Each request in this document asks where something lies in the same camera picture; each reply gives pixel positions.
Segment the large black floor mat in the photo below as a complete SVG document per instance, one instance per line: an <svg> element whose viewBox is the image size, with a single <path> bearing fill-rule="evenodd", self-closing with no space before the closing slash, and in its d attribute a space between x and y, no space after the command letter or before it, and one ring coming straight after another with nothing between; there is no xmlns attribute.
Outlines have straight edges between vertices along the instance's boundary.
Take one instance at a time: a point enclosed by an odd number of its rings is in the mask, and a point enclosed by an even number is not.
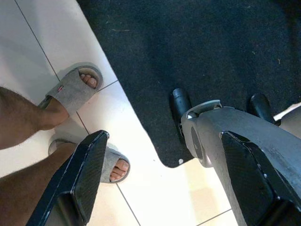
<svg viewBox="0 0 301 226"><path fill-rule="evenodd" d="M169 95L278 114L301 102L301 0L77 0L161 162L192 159Z"/></svg>

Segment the person bare right leg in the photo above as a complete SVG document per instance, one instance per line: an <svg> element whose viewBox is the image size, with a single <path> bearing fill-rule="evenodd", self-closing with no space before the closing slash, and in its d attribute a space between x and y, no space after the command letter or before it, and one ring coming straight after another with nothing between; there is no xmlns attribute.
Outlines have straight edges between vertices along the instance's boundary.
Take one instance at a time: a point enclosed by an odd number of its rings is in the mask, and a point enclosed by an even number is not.
<svg viewBox="0 0 301 226"><path fill-rule="evenodd" d="M73 154L61 143L42 161L0 178L0 226L25 226L56 171Z"/></svg>

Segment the black robot left foot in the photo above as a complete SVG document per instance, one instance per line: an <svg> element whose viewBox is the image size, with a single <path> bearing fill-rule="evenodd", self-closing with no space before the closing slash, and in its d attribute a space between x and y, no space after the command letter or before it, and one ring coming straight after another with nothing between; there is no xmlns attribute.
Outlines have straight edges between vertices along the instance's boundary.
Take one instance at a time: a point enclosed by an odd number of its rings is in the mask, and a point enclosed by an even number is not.
<svg viewBox="0 0 301 226"><path fill-rule="evenodd" d="M180 142L184 145L185 139L182 131L182 116L192 108L190 97L185 89L176 88L169 95L169 107L177 129Z"/></svg>

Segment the black robot right foot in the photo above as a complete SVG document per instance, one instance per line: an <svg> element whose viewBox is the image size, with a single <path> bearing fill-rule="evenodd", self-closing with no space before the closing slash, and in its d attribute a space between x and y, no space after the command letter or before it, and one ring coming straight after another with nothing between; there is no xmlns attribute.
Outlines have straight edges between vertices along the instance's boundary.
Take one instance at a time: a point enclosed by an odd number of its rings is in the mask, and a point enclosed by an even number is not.
<svg viewBox="0 0 301 226"><path fill-rule="evenodd" d="M256 93L251 96L248 102L248 113L257 116L265 121L268 121L274 125L280 126L281 120L275 120L269 101L263 93Z"/></svg>

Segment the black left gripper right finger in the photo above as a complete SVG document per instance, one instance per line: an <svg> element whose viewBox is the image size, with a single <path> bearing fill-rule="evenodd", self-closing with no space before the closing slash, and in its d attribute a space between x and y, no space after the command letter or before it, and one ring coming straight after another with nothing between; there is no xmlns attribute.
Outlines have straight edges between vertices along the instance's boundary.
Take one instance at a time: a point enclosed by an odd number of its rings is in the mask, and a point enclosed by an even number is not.
<svg viewBox="0 0 301 226"><path fill-rule="evenodd" d="M263 150L230 131L223 132L221 140L247 226L301 226L301 198Z"/></svg>

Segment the grey robot left leg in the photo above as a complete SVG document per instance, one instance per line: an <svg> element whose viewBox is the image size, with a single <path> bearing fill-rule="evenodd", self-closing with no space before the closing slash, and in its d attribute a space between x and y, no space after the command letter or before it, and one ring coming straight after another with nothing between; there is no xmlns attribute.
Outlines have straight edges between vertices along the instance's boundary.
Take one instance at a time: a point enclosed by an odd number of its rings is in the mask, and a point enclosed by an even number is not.
<svg viewBox="0 0 301 226"><path fill-rule="evenodd" d="M190 153L207 168L214 168L239 226L247 226L231 185L222 145L222 133L241 135L263 150L301 198L301 139L259 117L219 100L199 104L181 118L185 143Z"/></svg>

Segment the black robot foot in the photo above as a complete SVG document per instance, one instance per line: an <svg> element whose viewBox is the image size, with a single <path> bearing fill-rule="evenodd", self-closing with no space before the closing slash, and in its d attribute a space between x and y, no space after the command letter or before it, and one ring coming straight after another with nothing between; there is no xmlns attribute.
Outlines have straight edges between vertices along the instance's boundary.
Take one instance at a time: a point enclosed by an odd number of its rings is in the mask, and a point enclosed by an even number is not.
<svg viewBox="0 0 301 226"><path fill-rule="evenodd" d="M169 95L169 107L177 129L180 142L184 145L185 139L182 131L182 116L192 108L190 97L185 89L176 88Z"/></svg>
<svg viewBox="0 0 301 226"><path fill-rule="evenodd" d="M265 121L268 121L274 125L280 126L281 120L275 120L269 101L263 93L256 93L251 96L248 102L248 113L257 116Z"/></svg>

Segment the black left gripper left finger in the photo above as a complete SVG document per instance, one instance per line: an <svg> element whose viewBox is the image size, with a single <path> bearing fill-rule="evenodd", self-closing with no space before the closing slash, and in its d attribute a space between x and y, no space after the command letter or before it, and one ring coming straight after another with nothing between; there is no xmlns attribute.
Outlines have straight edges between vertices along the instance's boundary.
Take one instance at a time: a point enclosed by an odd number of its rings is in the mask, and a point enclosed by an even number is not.
<svg viewBox="0 0 301 226"><path fill-rule="evenodd" d="M101 180L109 133L85 137L48 183L26 226L86 226Z"/></svg>

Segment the grey open-toe slipper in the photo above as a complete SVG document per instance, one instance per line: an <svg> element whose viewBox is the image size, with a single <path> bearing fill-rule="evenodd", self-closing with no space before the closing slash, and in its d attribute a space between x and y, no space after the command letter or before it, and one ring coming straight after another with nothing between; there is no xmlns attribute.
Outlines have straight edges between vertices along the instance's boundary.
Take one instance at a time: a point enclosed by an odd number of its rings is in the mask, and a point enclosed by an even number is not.
<svg viewBox="0 0 301 226"><path fill-rule="evenodd" d="M96 80L94 88L88 86L81 79L81 75L87 72ZM103 77L101 72L91 65L80 65L71 69L57 85L45 96L39 107L45 109L51 99L56 99L67 111L73 115L79 110L101 87Z"/></svg>
<svg viewBox="0 0 301 226"><path fill-rule="evenodd" d="M101 183L115 184L123 181L130 172L130 162L122 153L106 147Z"/></svg>

